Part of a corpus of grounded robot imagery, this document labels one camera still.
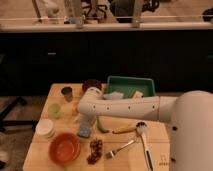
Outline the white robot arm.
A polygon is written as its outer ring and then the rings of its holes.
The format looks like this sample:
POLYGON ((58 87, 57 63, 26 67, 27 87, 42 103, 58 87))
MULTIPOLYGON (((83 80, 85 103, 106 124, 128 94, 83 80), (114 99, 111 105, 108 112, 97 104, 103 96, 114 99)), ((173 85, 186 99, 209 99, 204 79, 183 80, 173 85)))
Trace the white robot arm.
POLYGON ((213 171, 213 93, 104 100, 103 93, 91 87, 79 101, 78 111, 169 123, 169 171, 213 171))

